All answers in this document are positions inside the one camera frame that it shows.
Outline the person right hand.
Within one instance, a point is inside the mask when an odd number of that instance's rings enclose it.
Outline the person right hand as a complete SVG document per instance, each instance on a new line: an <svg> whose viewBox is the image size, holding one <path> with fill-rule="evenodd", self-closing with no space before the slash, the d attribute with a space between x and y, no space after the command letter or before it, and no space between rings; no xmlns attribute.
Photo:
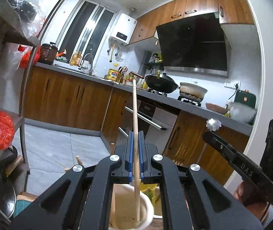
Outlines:
<svg viewBox="0 0 273 230"><path fill-rule="evenodd" d="M233 196L260 220L263 226L273 220L273 206L271 206L257 190L254 190L253 186L248 182L242 181L237 186Z"/></svg>

